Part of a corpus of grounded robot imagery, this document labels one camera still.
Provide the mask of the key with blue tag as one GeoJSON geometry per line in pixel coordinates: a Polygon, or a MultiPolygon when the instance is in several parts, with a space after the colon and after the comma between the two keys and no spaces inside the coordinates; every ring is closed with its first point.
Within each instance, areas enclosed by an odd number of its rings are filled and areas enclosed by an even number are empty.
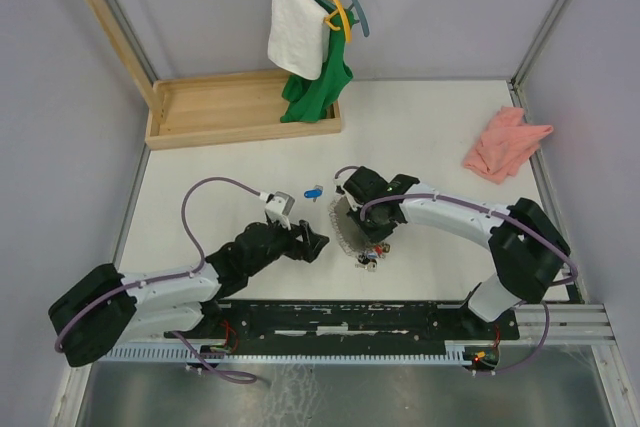
{"type": "Polygon", "coordinates": [[[321,185],[315,185],[304,192],[304,198],[316,202],[323,195],[323,191],[324,189],[321,185]]]}

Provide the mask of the key with red tag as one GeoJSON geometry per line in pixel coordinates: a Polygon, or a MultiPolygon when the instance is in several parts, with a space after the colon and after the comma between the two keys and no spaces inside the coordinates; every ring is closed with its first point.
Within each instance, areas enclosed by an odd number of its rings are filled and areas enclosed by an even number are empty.
{"type": "Polygon", "coordinates": [[[391,247],[388,243],[380,243],[372,247],[372,251],[378,258],[384,258],[390,252],[390,250],[391,247]]]}

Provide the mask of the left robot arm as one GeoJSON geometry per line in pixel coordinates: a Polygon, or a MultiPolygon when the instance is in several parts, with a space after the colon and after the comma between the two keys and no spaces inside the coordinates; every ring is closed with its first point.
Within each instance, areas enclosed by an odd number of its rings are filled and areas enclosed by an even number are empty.
{"type": "Polygon", "coordinates": [[[54,349],[81,367],[138,338],[191,330],[212,336],[221,325],[217,300],[244,289],[281,257],[315,261],[328,243],[306,221],[289,228],[254,222],[190,270],[124,274],[111,263],[99,265],[49,307],[54,349]]]}

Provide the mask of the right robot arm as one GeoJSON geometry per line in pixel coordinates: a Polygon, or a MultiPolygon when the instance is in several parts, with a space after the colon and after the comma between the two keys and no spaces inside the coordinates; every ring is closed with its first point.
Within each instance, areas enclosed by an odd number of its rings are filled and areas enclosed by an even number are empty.
{"type": "Polygon", "coordinates": [[[490,253],[493,274],[470,292],[458,315],[469,337],[483,337],[505,311],[538,304],[549,289],[577,277],[569,245],[531,199],[510,205],[480,202],[445,194],[405,174],[387,181],[364,166],[341,169],[334,183],[332,226],[345,253],[361,264],[380,258],[401,225],[435,228],[490,253]]]}

